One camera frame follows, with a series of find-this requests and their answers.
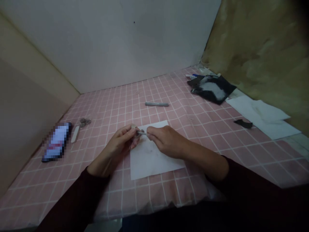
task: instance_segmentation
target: hand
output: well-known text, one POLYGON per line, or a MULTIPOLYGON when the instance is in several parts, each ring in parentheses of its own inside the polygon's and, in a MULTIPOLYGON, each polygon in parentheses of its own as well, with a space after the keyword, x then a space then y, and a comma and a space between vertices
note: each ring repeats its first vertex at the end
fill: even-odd
POLYGON ((105 152, 111 158, 119 154, 127 154, 129 150, 135 148, 139 142, 139 137, 136 139, 133 137, 139 129, 131 128, 131 126, 132 124, 129 124, 117 130, 102 152, 105 152))
POLYGON ((229 164, 223 156, 186 139, 170 126, 148 127, 147 136, 162 153, 193 162, 213 181, 222 181, 229 172, 229 164))
POLYGON ((138 128, 127 125, 116 131, 99 156, 88 166, 87 171, 93 176, 107 177, 118 163, 136 147, 139 137, 134 138, 138 128))
POLYGON ((157 145, 160 152, 175 159, 185 159, 193 144, 170 126, 148 127, 147 136, 157 145))

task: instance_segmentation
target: phone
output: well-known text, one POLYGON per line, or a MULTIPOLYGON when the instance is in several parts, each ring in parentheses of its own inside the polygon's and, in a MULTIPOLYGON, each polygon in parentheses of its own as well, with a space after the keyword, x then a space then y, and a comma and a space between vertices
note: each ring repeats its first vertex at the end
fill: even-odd
POLYGON ((42 156, 42 162, 56 160, 64 154, 65 146, 71 135, 71 127, 72 124, 70 122, 58 123, 55 126, 42 156))

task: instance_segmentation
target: white wall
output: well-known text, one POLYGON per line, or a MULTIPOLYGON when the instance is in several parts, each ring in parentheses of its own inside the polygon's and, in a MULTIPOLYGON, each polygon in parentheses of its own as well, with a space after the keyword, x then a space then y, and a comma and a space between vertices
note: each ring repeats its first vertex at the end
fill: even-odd
POLYGON ((79 93, 0 14, 0 196, 79 93))
POLYGON ((220 2, 2 0, 0 9, 84 93, 196 64, 220 2))

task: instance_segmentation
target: table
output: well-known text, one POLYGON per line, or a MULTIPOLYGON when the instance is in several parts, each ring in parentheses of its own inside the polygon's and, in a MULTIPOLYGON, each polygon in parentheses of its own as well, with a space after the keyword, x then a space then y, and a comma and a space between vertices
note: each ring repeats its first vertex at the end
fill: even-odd
MULTIPOLYGON (((258 128, 233 123, 243 118, 229 104, 215 105, 190 93, 187 68, 145 81, 85 93, 61 122, 90 118, 64 158, 41 162, 42 147, 0 200, 0 229, 37 226, 98 156, 115 131, 126 124, 147 125, 167 120, 184 137, 225 155, 269 181, 290 187, 307 183, 309 163, 284 140, 272 141, 258 128), (147 107, 145 101, 168 102, 147 107)), ((130 156, 117 167, 95 214, 95 221, 148 214, 161 209, 220 200, 222 195, 190 163, 186 168, 131 181, 130 156)))

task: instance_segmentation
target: white fluffy material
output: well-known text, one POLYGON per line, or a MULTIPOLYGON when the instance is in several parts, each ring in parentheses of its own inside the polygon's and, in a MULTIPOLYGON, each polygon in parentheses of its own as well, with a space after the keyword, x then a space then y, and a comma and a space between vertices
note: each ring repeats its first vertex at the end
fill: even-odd
POLYGON ((206 90, 206 91, 212 91, 213 94, 216 96, 216 99, 218 101, 224 99, 225 97, 225 92, 220 89, 219 86, 217 86, 216 83, 213 83, 213 82, 206 82, 206 83, 203 83, 202 82, 205 82, 204 81, 205 78, 203 78, 203 80, 201 80, 201 85, 200 87, 203 89, 203 90, 206 90))

